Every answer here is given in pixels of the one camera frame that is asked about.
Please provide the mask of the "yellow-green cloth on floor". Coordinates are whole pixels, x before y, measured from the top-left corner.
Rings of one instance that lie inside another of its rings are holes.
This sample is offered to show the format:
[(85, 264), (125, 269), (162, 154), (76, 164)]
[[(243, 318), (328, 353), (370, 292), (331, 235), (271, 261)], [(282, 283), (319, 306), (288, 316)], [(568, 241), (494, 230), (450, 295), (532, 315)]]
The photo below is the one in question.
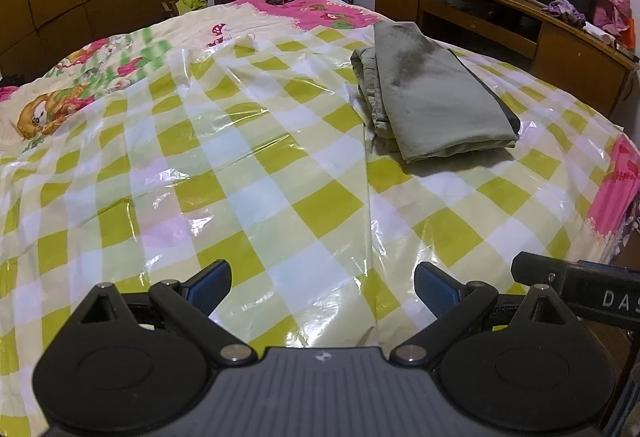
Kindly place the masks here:
[(178, 0), (175, 3), (175, 10), (178, 15), (184, 15), (192, 11), (205, 9), (206, 7), (206, 0)]

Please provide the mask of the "grey-green pants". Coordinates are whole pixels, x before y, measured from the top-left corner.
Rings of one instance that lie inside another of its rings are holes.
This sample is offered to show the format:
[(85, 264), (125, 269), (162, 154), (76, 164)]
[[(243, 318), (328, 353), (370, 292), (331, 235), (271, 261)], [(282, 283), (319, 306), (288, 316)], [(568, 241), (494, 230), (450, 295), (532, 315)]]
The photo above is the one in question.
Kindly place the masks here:
[(350, 62), (383, 151), (413, 163), (516, 145), (518, 116), (416, 24), (377, 22), (373, 39)]

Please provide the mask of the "wooden tv cabinet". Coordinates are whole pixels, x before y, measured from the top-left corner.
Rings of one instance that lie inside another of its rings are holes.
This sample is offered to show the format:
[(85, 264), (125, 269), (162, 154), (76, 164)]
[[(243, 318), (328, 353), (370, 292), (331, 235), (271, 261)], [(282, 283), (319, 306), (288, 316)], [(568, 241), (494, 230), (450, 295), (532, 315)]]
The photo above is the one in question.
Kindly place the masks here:
[(528, 0), (375, 0), (426, 36), (508, 62), (611, 116), (638, 64)]

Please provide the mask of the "cartoon floral bedsheet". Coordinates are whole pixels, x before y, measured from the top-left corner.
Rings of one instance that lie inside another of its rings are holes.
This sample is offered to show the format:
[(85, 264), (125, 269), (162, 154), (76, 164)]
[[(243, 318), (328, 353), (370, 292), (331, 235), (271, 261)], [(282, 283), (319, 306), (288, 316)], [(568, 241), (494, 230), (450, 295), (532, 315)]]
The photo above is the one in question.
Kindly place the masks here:
[[(91, 41), (33, 82), (18, 85), (2, 79), (1, 153), (15, 155), (31, 150), (89, 103), (124, 90), (159, 70), (167, 62), (168, 52), (176, 49), (202, 50), (208, 56), (244, 36), (259, 36), (276, 38), (276, 46), (282, 52), (298, 52), (303, 45), (297, 36), (302, 38), (303, 33), (311, 32), (326, 41), (347, 40), (346, 47), (341, 48), (348, 51), (345, 54), (348, 58), (358, 48), (354, 40), (347, 38), (356, 34), (353, 31), (372, 33), (373, 24), (389, 20), (372, 10), (338, 0), (287, 0), (280, 6), (268, 4), (267, 0), (238, 0), (192, 10), (131, 33)], [(464, 64), (470, 70), (471, 63), (476, 63), (480, 67), (473, 68), (477, 77), (494, 74), (503, 88), (502, 101), (520, 117), (524, 105), (540, 115), (544, 103), (553, 101), (560, 106), (561, 101), (566, 101), (567, 106), (575, 105), (582, 110), (572, 116), (576, 122), (589, 115), (612, 127), (611, 164), (600, 175), (604, 183), (597, 183), (595, 202), (587, 208), (586, 215), (590, 229), (601, 239), (614, 238), (614, 231), (627, 229), (631, 220), (639, 229), (639, 151), (626, 134), (618, 132), (622, 131), (620, 128), (588, 105), (586, 98), (580, 101), (564, 92), (568, 87), (550, 85), (491, 56), (442, 45), (454, 49), (461, 61), (463, 55), (469, 58), (471, 61)]]

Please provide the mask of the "purple crumpled cloth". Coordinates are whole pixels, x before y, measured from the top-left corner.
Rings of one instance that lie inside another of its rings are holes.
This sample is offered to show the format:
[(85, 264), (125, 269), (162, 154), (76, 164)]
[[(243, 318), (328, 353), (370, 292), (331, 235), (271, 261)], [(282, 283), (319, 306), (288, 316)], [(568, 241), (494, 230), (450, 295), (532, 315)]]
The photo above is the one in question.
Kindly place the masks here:
[(550, 4), (544, 6), (542, 11), (569, 26), (578, 28), (578, 30), (582, 30), (586, 25), (585, 15), (568, 0), (551, 1)]

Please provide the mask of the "green checkered plastic sheet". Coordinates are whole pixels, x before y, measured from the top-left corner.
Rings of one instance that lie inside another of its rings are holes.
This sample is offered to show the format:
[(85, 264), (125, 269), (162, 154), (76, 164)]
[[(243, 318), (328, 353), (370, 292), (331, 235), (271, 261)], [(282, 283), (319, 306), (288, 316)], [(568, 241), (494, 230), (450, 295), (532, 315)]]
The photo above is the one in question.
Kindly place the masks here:
[(524, 105), (513, 148), (408, 165), (374, 149), (347, 40), (298, 38), (168, 52), (1, 153), (3, 435), (43, 430), (32, 370), (96, 283), (141, 292), (221, 258), (214, 318), (256, 348), (390, 348), (433, 319), (420, 261), (514, 293), (517, 253), (608, 260), (586, 215), (614, 148), (603, 119)]

